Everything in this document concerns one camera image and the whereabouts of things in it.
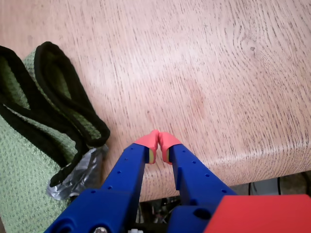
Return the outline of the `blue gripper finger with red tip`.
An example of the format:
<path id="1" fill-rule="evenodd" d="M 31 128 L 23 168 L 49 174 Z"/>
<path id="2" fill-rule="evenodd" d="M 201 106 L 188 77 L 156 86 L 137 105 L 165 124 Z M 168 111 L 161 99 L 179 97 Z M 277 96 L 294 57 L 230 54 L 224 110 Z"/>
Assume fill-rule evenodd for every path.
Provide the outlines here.
<path id="1" fill-rule="evenodd" d="M 235 192 L 172 134 L 159 134 L 163 161 L 173 166 L 181 204 L 172 211 L 169 233 L 202 233 L 224 196 Z"/>
<path id="2" fill-rule="evenodd" d="M 123 233 L 136 220 L 146 164 L 156 160 L 159 131 L 127 147 L 101 187 L 98 160 L 102 151 L 87 153 L 58 185 L 47 187 L 56 200 L 76 197 L 45 230 L 47 233 Z"/>

